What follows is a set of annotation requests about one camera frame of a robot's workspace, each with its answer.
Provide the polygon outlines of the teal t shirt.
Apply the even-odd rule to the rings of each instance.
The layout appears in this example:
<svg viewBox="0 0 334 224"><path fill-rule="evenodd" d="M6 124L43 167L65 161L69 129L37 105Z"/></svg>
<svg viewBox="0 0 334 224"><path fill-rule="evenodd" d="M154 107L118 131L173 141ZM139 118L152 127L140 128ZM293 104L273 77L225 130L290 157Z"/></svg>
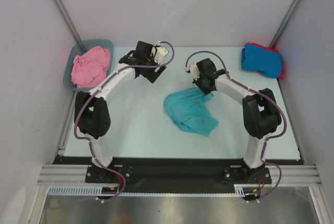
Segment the teal t shirt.
<svg viewBox="0 0 334 224"><path fill-rule="evenodd" d="M219 125L206 106L212 98L213 94L206 95L193 87L169 94L163 101L163 107L180 130L208 137Z"/></svg>

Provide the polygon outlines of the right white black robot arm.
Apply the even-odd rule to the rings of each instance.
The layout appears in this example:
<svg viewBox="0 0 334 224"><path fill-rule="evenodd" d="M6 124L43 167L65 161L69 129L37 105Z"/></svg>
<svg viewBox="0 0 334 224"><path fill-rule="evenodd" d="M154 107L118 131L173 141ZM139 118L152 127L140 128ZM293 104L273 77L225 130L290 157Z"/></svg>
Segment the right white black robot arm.
<svg viewBox="0 0 334 224"><path fill-rule="evenodd" d="M243 124L249 138L243 157L247 166L241 169L241 178L253 183L259 178L258 168L264 165L266 142L282 122L273 92L270 89L251 90L233 79L226 70L216 69L209 58L191 63L186 72L193 75L193 83L204 94L218 91L242 106Z"/></svg>

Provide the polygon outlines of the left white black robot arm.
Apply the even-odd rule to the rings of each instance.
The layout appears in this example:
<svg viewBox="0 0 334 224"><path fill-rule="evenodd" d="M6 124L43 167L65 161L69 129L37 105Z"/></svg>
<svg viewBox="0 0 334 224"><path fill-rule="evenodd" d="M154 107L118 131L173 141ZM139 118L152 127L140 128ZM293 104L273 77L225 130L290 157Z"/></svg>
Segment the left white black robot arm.
<svg viewBox="0 0 334 224"><path fill-rule="evenodd" d="M112 123L109 104L121 88L136 78L141 76L151 83L157 80L175 55L171 46L172 56L163 63L169 53L163 44L169 45L166 41L156 45L138 41L136 48L120 58L102 82L88 92L80 91L76 95L74 136L88 142L92 163L99 167L97 176L104 182L115 177L115 169L110 166L113 157L104 140Z"/></svg>

